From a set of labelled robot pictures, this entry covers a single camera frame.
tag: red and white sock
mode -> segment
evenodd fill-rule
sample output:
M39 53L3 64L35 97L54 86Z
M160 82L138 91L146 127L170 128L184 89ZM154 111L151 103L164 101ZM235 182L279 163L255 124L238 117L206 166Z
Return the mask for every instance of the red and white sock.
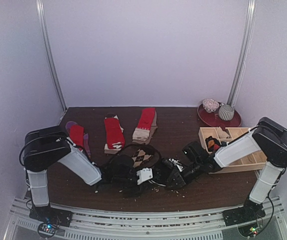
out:
M149 107L142 110L138 126L133 132L132 140L146 141L149 138L155 113L156 109L154 107Z
M125 146L123 129L117 115L108 115L104 118L108 149L120 150Z

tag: white bowl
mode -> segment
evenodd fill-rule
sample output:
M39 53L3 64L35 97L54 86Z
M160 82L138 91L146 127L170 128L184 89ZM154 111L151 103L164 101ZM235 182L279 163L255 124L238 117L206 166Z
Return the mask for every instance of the white bowl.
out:
M213 99L210 99L210 98L206 98L202 100L202 106L206 110L207 113L213 113L219 108L220 105L219 105L219 102Z

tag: wooden box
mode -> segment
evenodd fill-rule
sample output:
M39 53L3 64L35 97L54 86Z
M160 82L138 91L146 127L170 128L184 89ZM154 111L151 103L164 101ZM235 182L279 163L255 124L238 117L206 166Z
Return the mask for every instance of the wooden box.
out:
M213 138L218 139L220 142L231 142L240 135L246 133L248 129L248 127L227 127L226 132L231 138L222 139L219 138L215 127L201 127L199 130L199 139L201 146L208 152L205 141L206 138L212 136ZM233 162L221 171L216 172L216 174L261 170L266 164L266 159L267 157L262 151L257 151Z

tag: dark wooden table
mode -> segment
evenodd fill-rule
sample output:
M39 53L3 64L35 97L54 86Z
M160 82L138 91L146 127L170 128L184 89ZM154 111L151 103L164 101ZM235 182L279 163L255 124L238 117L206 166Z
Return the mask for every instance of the dark wooden table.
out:
M132 134L141 116L142 107L71 107L61 124L75 121L89 133L91 158L99 166L110 158L104 154L106 131L104 117L116 113L124 128L126 144L131 143ZM163 157L174 157L186 161L182 148L191 141L199 140L200 121L196 108L157 107L158 129L151 145ZM106 186L96 189L60 163L48 169L50 201L57 204L125 212L169 212L219 208L242 204L257 178L253 171L203 175L196 182L177 190L164 190L152 186L142 196L123 198L120 187Z

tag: round plate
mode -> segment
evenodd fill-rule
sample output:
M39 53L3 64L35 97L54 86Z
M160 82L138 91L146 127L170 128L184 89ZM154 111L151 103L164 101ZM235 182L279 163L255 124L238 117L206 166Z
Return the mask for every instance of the round plate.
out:
M209 113L203 108L203 105L201 104L198 107L197 112L201 121L210 127L238 128L241 126L242 118L236 110L234 110L233 119L230 121L224 121L219 117L219 109L220 107L216 111Z

